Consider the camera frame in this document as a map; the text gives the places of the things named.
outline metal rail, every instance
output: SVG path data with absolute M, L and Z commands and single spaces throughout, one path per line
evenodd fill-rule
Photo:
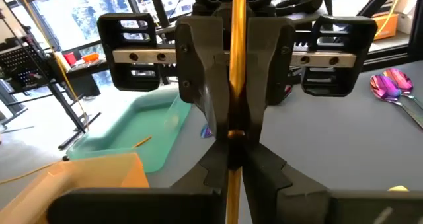
M 175 49 L 117 49 L 113 52 L 115 63 L 176 63 Z M 354 54 L 342 52 L 292 53 L 291 66 L 352 68 Z

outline wooden stick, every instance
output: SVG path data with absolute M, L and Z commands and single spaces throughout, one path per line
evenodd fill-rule
M 247 0 L 232 0 L 231 51 L 229 60 L 229 84 L 231 107 L 239 109 L 240 96 L 245 84 L 245 28 Z M 232 137 L 238 131 L 230 131 Z M 242 168 L 229 170 L 227 193 L 227 223 L 237 224 L 239 214 L 239 187 Z
M 239 189 L 243 168 L 229 170 L 229 185 L 227 190 L 227 223 L 237 224 L 239 215 Z
M 149 136 L 149 137 L 145 138 L 144 140 L 142 140 L 142 141 L 138 142 L 136 145 L 134 145 L 132 148 L 137 148 L 137 147 L 139 147 L 140 145 L 142 145 L 142 144 L 144 144 L 145 142 L 149 141 L 151 138 L 152 138 L 152 136 Z

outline iridescent spoon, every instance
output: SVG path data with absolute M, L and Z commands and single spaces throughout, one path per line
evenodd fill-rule
M 420 102 L 415 96 L 411 95 L 413 86 L 412 81 L 408 76 L 399 69 L 390 68 L 383 72 L 384 76 L 391 78 L 401 90 L 401 95 L 413 100 L 421 109 L 423 109 L 423 103 Z
M 400 106 L 421 128 L 423 128 L 422 119 L 398 101 L 401 97 L 401 90 L 392 79 L 384 75 L 374 75 L 370 78 L 370 86 L 371 91 L 377 98 Z
M 209 138 L 213 135 L 212 130 L 210 129 L 208 124 L 205 124 L 201 129 L 200 136 L 201 138 Z

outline headphones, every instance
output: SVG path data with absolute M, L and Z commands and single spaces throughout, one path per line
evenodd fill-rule
M 276 15 L 286 16 L 293 13 L 314 13 L 323 0 L 282 0 L 276 5 Z

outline red cup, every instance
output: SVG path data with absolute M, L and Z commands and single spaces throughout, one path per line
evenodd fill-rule
M 77 63 L 77 58 L 75 58 L 75 55 L 73 55 L 73 52 L 64 54 L 64 58 L 66 59 L 67 63 L 72 66 L 75 63 Z

